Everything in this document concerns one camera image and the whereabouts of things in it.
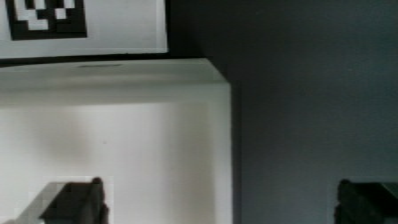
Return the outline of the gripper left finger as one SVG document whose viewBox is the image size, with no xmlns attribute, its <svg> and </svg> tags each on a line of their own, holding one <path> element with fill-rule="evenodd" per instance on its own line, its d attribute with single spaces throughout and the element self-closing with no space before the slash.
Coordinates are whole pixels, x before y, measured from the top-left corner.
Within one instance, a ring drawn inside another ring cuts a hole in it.
<svg viewBox="0 0 398 224">
<path fill-rule="evenodd" d="M 109 224 L 104 180 L 70 182 L 40 216 L 45 224 Z"/>
</svg>

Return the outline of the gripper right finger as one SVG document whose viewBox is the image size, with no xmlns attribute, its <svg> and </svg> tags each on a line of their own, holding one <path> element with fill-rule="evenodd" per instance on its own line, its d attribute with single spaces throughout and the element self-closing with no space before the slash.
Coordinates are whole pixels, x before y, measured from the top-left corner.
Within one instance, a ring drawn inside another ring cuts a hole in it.
<svg viewBox="0 0 398 224">
<path fill-rule="evenodd" d="M 335 224 L 398 224 L 398 182 L 342 180 Z"/>
</svg>

